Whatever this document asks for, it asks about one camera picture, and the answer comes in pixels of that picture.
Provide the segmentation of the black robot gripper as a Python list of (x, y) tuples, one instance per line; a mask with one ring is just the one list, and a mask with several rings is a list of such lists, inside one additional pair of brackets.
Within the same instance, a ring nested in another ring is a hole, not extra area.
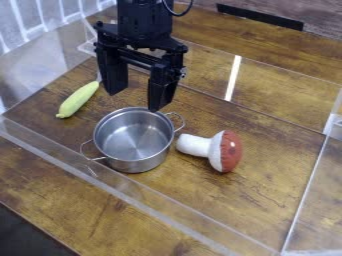
[(97, 21), (95, 52), (104, 89), (115, 95), (128, 87), (128, 65), (151, 69), (148, 110), (172, 102), (188, 48), (172, 36), (174, 0), (118, 0), (118, 23)]

